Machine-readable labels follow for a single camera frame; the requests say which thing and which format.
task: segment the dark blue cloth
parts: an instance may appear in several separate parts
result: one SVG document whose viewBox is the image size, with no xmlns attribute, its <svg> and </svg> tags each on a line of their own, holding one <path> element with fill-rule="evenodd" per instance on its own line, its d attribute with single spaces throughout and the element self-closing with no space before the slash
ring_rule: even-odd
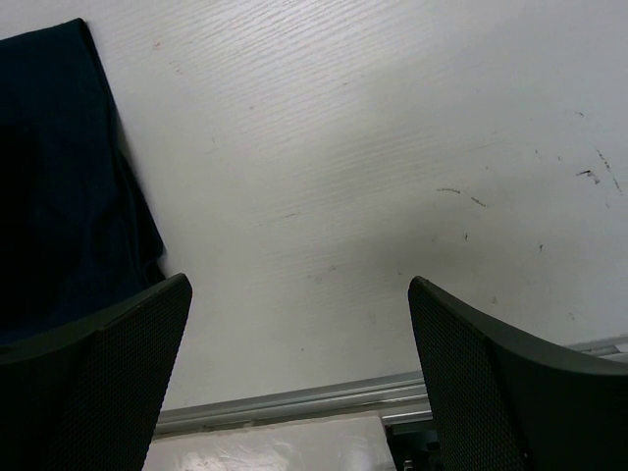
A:
<svg viewBox="0 0 628 471">
<path fill-rule="evenodd" d="M 7 343 L 163 280 L 163 244 L 82 20 L 0 41 L 0 95 Z"/>
</svg>

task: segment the white surface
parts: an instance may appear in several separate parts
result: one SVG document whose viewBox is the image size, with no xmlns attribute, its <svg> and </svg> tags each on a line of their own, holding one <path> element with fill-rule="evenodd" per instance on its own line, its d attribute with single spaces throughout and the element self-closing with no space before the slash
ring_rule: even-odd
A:
<svg viewBox="0 0 628 471">
<path fill-rule="evenodd" d="M 394 470 L 377 416 L 293 422 L 165 439 L 150 445 L 144 471 Z"/>
<path fill-rule="evenodd" d="M 77 16 L 195 289 L 166 409 L 416 369 L 414 275 L 628 332 L 627 2 L 29 0 L 0 35 Z"/>
</svg>

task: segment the stain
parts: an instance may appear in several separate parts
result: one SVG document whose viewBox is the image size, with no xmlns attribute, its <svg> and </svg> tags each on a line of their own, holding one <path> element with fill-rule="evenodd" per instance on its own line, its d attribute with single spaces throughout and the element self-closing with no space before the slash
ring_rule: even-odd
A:
<svg viewBox="0 0 628 471">
<path fill-rule="evenodd" d="M 462 190 L 455 189 L 455 188 L 438 188 L 437 191 L 450 191 L 452 193 L 457 193 L 457 194 L 460 194 L 462 192 Z"/>
<path fill-rule="evenodd" d="M 621 194 L 622 196 L 624 195 L 624 190 L 621 188 L 621 186 L 619 185 L 619 182 L 617 181 L 617 179 L 615 178 L 615 175 L 613 174 L 612 170 L 610 170 L 610 164 L 608 163 L 608 161 L 604 158 L 604 156 L 602 155 L 602 153 L 600 152 L 600 150 L 595 147 L 593 144 L 591 144 L 593 146 L 594 149 L 596 149 L 596 152 L 598 152 L 598 156 L 600 157 L 600 160 L 602 160 L 604 162 L 604 166 L 606 167 L 606 170 L 608 171 L 608 174 L 610 175 L 610 177 L 612 178 L 612 180 L 615 183 L 615 187 L 617 188 L 617 191 L 619 191 L 619 194 Z"/>
<path fill-rule="evenodd" d="M 581 175 L 586 175 L 587 177 L 591 177 L 593 181 L 595 182 L 595 184 L 598 184 L 600 182 L 600 179 L 598 178 L 598 176 L 594 174 L 591 170 L 585 170 L 584 172 L 580 172 L 579 174 L 576 174 L 576 177 L 580 177 Z"/>
<path fill-rule="evenodd" d="M 480 206 L 482 206 L 483 208 L 488 208 L 489 206 L 487 204 L 484 204 L 482 201 L 480 201 L 478 198 L 474 198 L 471 197 L 471 201 L 473 201 L 475 204 L 479 204 Z"/>
</svg>

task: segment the black mesh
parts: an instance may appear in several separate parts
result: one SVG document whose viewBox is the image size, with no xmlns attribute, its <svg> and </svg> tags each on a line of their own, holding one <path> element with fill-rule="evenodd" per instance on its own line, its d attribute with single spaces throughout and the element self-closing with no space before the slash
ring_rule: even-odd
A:
<svg viewBox="0 0 628 471">
<path fill-rule="evenodd" d="M 148 291 L 88 337 L 3 365 L 2 377 L 11 378 L 14 391 L 30 391 L 13 396 L 14 423 L 3 429 L 3 438 L 16 426 L 22 430 L 14 442 L 24 447 L 21 453 L 33 454 L 29 469 L 141 470 L 191 301 L 183 275 Z M 37 371 L 47 371 L 52 380 L 39 393 L 30 386 Z M 0 468 L 24 466 L 24 455 L 14 453 L 12 461 L 6 451 L 0 464 L 6 458 L 8 467 Z"/>
<path fill-rule="evenodd" d="M 418 281 L 409 299 L 445 469 L 525 469 L 482 334 L 453 316 Z"/>
</svg>

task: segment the metal frame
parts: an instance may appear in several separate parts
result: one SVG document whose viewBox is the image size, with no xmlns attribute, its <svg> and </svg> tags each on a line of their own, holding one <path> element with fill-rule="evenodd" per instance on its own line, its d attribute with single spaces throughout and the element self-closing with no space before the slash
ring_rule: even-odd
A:
<svg viewBox="0 0 628 471">
<path fill-rule="evenodd" d="M 628 362 L 628 335 L 569 345 L 576 351 Z M 163 411 L 155 438 L 375 411 L 385 425 L 428 421 L 432 410 L 420 372 Z"/>
</svg>

